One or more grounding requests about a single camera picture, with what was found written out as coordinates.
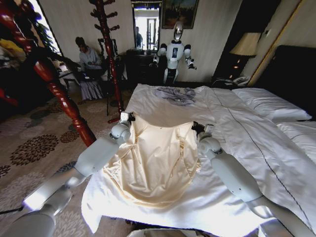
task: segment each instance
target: carved wooden post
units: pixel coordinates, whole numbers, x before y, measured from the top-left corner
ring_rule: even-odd
[[[109,29],[108,23],[107,23],[107,18],[117,16],[118,13],[113,12],[109,15],[106,15],[105,11],[104,11],[104,5],[111,4],[113,2],[115,2],[115,0],[107,0],[106,2],[103,2],[103,0],[90,0],[90,3],[94,4],[96,6],[96,11],[94,10],[93,13],[91,13],[91,15],[94,17],[97,17],[99,19],[99,22],[100,22],[100,26],[95,25],[95,28],[99,29],[103,35],[105,50],[106,50],[106,52],[109,56],[109,60],[110,60],[110,71],[111,71],[111,75],[113,77],[115,98],[118,102],[118,112],[120,114],[122,111],[124,111],[124,108],[122,106],[121,94],[120,94],[118,79],[117,79],[117,72],[115,69],[113,43],[112,43],[112,40],[110,38],[110,30],[111,31],[117,30],[117,29],[119,29],[119,26],[117,25],[117,26],[114,26],[111,29]],[[115,118],[115,119],[109,120],[108,123],[116,122],[118,120],[119,120],[119,118]]]
[[[0,23],[11,30],[15,41],[23,47],[25,53],[35,53],[36,38],[31,31],[31,23],[27,17],[34,12],[30,5],[22,0],[19,6],[13,0],[0,0]],[[95,140],[93,132],[86,121],[80,116],[77,105],[69,98],[64,87],[60,84],[56,69],[52,62],[41,55],[35,56],[34,70],[47,83],[49,90],[58,98],[64,112],[73,120],[73,124],[87,146]]]

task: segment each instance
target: pillow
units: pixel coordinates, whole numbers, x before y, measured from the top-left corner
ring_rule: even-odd
[[[304,110],[261,88],[234,89],[233,92],[260,115],[273,121],[309,120]]]
[[[281,122],[277,126],[316,164],[316,122]]]

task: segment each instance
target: lamp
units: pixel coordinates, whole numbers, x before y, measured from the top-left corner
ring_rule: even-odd
[[[255,56],[257,51],[257,44],[261,33],[244,33],[238,44],[230,51],[231,54],[240,55],[237,63],[233,65],[233,71],[229,78],[237,78],[244,66],[246,65],[249,57]]]
[[[230,51],[232,54],[255,56],[260,33],[245,33],[238,44]]]

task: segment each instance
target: humanoid robot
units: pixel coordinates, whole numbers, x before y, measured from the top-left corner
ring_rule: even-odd
[[[112,128],[110,136],[101,137],[81,153],[72,169],[54,174],[23,201],[31,212],[17,219],[3,237],[52,237],[56,219],[72,197],[72,189],[102,167],[125,143],[131,133],[133,114],[122,112],[120,122]],[[194,122],[197,132],[198,151],[211,161],[212,168],[232,194],[243,200],[252,212],[262,218],[276,217],[276,223],[267,225],[267,237],[315,237],[294,213],[267,199],[259,190],[256,180],[237,161],[227,154],[212,137],[212,125],[204,127]]]
[[[187,44],[183,46],[180,41],[180,38],[183,33],[183,24],[181,21],[178,21],[174,25],[174,34],[173,41],[168,46],[165,43],[162,43],[157,54],[154,56],[153,66],[158,66],[159,57],[166,55],[167,57],[167,68],[164,70],[163,83],[174,83],[177,79],[179,71],[177,69],[178,63],[183,56],[183,53],[186,58],[186,64],[188,69],[197,69],[194,65],[194,59],[191,58],[191,45]]]

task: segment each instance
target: white duvet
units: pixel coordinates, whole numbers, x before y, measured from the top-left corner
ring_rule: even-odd
[[[126,108],[153,125],[197,121],[215,124],[214,136],[227,153],[254,176],[261,191],[287,207],[316,231],[316,165],[272,122],[248,108],[229,90],[202,86],[195,103],[176,106],[139,84]],[[154,225],[195,228],[218,236],[244,236],[266,220],[257,217],[220,181],[210,161],[200,157],[201,171],[183,196],[165,209],[133,205],[120,196],[102,172],[94,174],[82,197],[82,215],[96,232],[102,215]]]

